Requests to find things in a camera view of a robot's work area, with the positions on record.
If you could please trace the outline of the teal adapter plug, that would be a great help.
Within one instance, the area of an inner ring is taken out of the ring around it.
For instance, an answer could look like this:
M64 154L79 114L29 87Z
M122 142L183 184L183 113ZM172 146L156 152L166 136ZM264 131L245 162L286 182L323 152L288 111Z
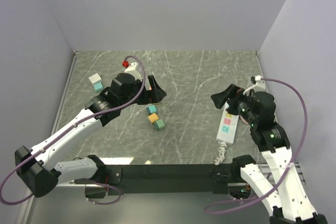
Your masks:
M154 113L157 113L157 108L155 105L151 104L149 106L146 107L146 112L148 115L152 115Z

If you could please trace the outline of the white multicolour power strip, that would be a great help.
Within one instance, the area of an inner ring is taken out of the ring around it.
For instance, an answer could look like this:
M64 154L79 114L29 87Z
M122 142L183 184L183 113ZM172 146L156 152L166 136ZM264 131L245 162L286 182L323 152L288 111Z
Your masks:
M227 145L232 145L234 143L236 135L239 116L229 114L227 112L228 107L229 105L225 103L223 107L221 121L216 135L216 140L219 142L224 142Z

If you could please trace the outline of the green adapter plug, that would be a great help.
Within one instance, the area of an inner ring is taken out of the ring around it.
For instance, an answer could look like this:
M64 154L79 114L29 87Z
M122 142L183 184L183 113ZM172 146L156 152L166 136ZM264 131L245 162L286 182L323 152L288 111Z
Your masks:
M155 128L157 131L159 131L159 130L165 128L165 123L164 123L164 121L163 121L162 119L156 120L156 121L153 123L153 125L154 125L154 128Z

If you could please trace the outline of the teal charger plug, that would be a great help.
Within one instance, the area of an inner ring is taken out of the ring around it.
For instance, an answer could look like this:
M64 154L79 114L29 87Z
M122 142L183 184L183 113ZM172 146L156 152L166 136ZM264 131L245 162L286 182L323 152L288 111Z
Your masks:
M93 84L95 92L100 92L104 89L103 84L101 82Z

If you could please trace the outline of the white charger plug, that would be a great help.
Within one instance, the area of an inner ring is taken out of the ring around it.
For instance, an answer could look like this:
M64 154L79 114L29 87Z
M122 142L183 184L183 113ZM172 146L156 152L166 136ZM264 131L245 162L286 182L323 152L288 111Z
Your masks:
M96 84L96 83L101 83L102 82L102 78L100 77L100 75L98 73L95 73L91 76L88 77L89 81L92 84Z

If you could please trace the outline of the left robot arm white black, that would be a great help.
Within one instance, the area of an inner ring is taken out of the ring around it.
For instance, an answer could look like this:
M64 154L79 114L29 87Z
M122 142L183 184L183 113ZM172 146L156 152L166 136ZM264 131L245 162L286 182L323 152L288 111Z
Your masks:
M16 165L22 164L17 175L39 198L51 192L58 184L76 179L93 183L105 182L106 165L96 155L75 161L62 162L67 152L93 132L120 116L122 109L132 104L159 103L167 93L153 75L148 76L150 89L142 79L120 73L110 86L93 97L79 114L54 135L31 148L20 147L15 152Z

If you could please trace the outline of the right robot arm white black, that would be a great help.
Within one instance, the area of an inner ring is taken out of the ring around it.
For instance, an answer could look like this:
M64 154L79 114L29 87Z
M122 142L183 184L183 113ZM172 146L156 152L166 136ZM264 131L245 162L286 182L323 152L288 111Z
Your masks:
M276 122L274 96L266 91L244 90L231 84L226 90L211 95L216 108L228 105L226 111L243 118L250 135L266 160L275 184L263 175L249 155L233 159L230 175L235 181L245 181L257 195L246 203L262 202L270 223L327 223L310 202L293 162L287 133Z

